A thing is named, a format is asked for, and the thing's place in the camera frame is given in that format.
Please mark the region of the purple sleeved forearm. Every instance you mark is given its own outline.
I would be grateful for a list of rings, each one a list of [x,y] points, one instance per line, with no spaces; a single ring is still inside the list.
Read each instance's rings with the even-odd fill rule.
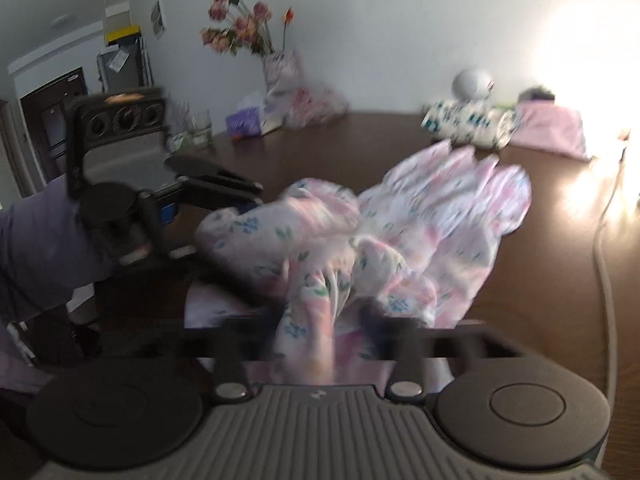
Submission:
[[[66,177],[1,213],[1,387],[35,393],[51,375],[26,364],[8,331],[107,278],[114,261],[81,224]]]

